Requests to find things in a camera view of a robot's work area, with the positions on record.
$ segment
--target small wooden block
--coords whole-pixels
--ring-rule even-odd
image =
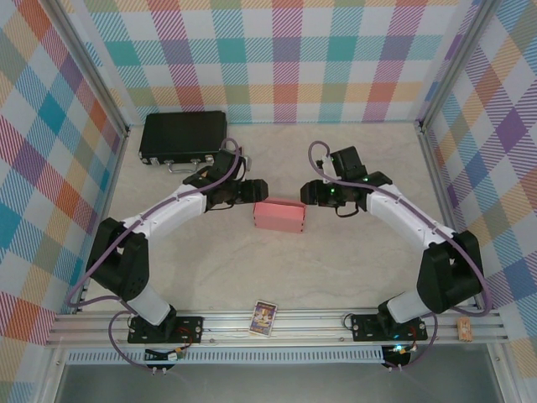
[[[456,328],[459,331],[459,340],[473,342],[472,324],[469,317],[459,317],[456,320]]]

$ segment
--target beige floor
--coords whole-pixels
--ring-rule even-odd
[[[248,177],[265,179],[271,196],[300,198],[300,188],[315,179],[308,145],[322,139],[332,150],[355,145],[370,172],[381,170],[441,219],[410,123],[230,126],[229,134],[253,159]],[[140,138],[133,130],[110,210],[116,219],[152,206],[185,177],[143,165]],[[415,285],[420,254],[367,213],[341,219],[329,208],[308,207],[305,232],[289,234],[254,228],[252,210],[204,214],[154,245],[150,283],[177,309],[216,310],[250,309],[257,299],[282,309],[376,306]],[[89,297],[106,293],[91,284]]]

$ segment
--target small card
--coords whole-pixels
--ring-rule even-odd
[[[250,333],[270,337],[272,326],[276,317],[278,306],[264,301],[257,301],[253,308],[252,321],[250,322]]]

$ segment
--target colorful plaid wall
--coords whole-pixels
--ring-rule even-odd
[[[26,402],[120,138],[37,0],[0,0],[0,402]]]
[[[453,42],[451,43],[450,49],[444,56],[444,60],[442,61],[440,69],[438,69],[438,71],[436,72],[435,79],[433,80],[433,83],[430,86],[427,95],[425,96],[425,100],[421,105],[420,112],[418,113],[418,117],[416,120],[422,120],[425,113],[429,109],[430,102],[432,101],[433,96],[436,94],[438,86],[442,83],[442,80],[444,80],[444,77],[446,76],[446,73],[451,65],[451,61],[453,60],[453,56],[461,47],[462,39],[472,25],[473,19],[476,16],[477,10],[479,9],[481,3],[482,0],[472,0],[472,5],[468,9],[467,15],[465,15],[464,20],[462,21],[462,24],[459,27],[459,30],[457,31]]]
[[[63,3],[120,98],[83,28],[96,27],[142,120],[221,109],[232,123],[414,120],[451,17],[469,4],[85,0],[88,22]]]
[[[504,0],[430,136],[457,224],[537,396],[537,2]]]

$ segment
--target black suitcase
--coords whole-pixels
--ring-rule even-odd
[[[226,114],[220,111],[151,113],[145,119],[138,156],[144,164],[212,162],[226,137]]]

